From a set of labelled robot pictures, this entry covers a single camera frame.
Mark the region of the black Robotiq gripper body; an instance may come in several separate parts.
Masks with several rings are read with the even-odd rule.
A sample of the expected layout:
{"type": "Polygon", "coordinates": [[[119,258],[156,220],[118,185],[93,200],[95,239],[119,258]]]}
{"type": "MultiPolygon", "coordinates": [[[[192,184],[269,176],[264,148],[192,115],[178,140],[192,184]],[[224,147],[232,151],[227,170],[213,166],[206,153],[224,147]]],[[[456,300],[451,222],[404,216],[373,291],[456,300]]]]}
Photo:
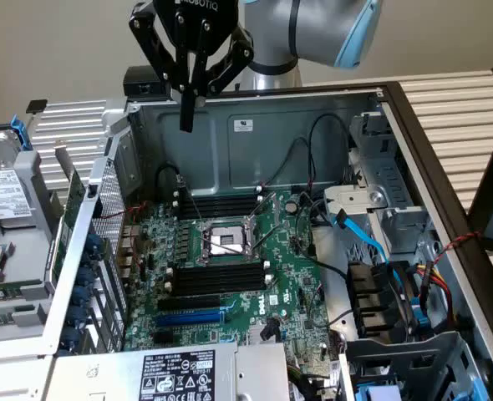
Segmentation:
{"type": "Polygon", "coordinates": [[[154,1],[153,6],[175,49],[197,58],[213,56],[239,26],[237,1],[154,1]]]}

